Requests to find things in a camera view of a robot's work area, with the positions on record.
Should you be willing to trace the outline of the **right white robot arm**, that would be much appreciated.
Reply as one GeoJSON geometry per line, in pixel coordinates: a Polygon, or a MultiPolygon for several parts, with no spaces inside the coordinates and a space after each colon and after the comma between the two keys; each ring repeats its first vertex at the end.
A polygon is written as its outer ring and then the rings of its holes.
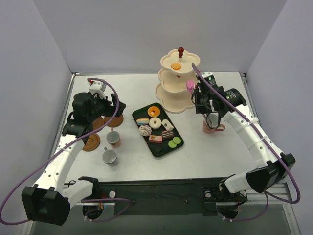
{"type": "Polygon", "coordinates": [[[227,122],[243,141],[256,164],[246,173],[233,174],[221,181],[218,194],[230,200],[236,193],[252,189],[258,193],[284,179],[295,163],[292,154],[285,154],[265,134],[246,100],[235,89],[224,90],[222,86],[208,87],[203,81],[195,84],[191,100],[196,113],[204,117],[204,127],[213,132],[227,122]]]}

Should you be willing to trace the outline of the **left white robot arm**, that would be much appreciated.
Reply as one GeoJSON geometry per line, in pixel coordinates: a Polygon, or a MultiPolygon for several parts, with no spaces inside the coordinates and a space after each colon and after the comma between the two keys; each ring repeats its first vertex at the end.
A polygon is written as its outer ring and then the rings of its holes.
{"type": "Polygon", "coordinates": [[[91,134],[93,123],[104,117],[122,115],[126,105],[119,101],[115,93],[111,101],[100,92],[82,92],[74,96],[73,110],[60,137],[60,147],[55,157],[45,164],[45,170],[31,187],[22,191],[22,202],[31,221],[63,225],[70,209],[83,199],[94,202],[99,199],[99,181],[92,177],[80,177],[76,183],[64,189],[67,175],[91,134]]]}

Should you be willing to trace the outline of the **pink block cake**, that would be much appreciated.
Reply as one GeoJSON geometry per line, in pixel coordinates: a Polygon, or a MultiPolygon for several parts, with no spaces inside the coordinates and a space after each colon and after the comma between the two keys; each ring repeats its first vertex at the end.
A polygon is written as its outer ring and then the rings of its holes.
{"type": "Polygon", "coordinates": [[[193,80],[188,80],[186,81],[186,88],[187,88],[187,91],[192,94],[193,91],[195,90],[196,88],[196,83],[193,81],[193,80]]]}

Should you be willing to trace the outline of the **chocolate layer cake slice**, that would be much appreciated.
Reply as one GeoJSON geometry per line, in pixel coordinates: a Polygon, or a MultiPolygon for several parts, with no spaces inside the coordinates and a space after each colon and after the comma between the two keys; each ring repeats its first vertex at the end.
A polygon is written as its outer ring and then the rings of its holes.
{"type": "Polygon", "coordinates": [[[173,131],[163,131],[161,133],[161,136],[163,140],[168,140],[168,139],[172,139],[175,136],[175,134],[173,131]]]}

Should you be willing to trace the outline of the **pink strawberry cake slice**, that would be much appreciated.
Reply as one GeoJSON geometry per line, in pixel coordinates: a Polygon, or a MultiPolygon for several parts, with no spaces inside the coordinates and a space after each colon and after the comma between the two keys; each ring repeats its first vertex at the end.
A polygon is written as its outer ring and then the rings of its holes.
{"type": "Polygon", "coordinates": [[[150,135],[149,136],[149,142],[150,143],[162,143],[162,136],[158,136],[158,135],[150,135]]]}

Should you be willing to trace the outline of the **white block cake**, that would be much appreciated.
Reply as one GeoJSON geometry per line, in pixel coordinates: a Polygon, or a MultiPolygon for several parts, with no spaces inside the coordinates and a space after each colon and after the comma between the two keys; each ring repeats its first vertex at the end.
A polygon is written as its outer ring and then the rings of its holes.
{"type": "Polygon", "coordinates": [[[162,120],[161,124],[166,129],[166,131],[172,131],[174,129],[174,126],[167,119],[162,120]]]}

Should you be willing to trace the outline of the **metal tongs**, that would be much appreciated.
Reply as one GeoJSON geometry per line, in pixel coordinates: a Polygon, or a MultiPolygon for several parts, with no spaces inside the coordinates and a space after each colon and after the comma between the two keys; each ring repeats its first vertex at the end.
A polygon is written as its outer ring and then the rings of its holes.
{"type": "Polygon", "coordinates": [[[210,129],[217,129],[220,126],[220,116],[218,113],[209,113],[206,117],[207,125],[210,129]]]}

